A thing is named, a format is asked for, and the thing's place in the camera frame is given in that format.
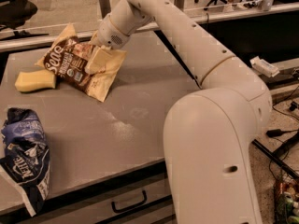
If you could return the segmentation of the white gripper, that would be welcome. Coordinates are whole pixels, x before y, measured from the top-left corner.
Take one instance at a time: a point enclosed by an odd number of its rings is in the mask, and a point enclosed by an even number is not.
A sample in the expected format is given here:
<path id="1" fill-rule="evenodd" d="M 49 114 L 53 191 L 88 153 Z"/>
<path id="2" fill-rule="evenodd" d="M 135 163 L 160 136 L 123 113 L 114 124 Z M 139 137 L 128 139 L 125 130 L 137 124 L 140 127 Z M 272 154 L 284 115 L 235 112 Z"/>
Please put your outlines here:
<path id="1" fill-rule="evenodd" d="M 106 63 L 112 58 L 111 49 L 121 49 L 129 40 L 128 35 L 124 35 L 112 22 L 111 14 L 108 13 L 99 24 L 89 41 L 91 45 L 97 47 L 91 59 L 87 62 L 84 70 L 89 75 L 94 75 L 103 69 Z"/>

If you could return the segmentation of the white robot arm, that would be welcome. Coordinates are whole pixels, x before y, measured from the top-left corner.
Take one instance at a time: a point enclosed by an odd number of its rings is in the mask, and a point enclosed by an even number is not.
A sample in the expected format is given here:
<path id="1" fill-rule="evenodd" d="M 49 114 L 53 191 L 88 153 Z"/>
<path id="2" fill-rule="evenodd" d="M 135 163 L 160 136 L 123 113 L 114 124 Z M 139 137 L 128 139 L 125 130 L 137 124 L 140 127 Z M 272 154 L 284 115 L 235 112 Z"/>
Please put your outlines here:
<path id="1" fill-rule="evenodd" d="M 119 49 L 150 21 L 200 88 L 175 102 L 164 122 L 164 159 L 177 224 L 263 224 L 249 145 L 269 120 L 270 91 L 170 0 L 120 0 L 92 42 Z"/>

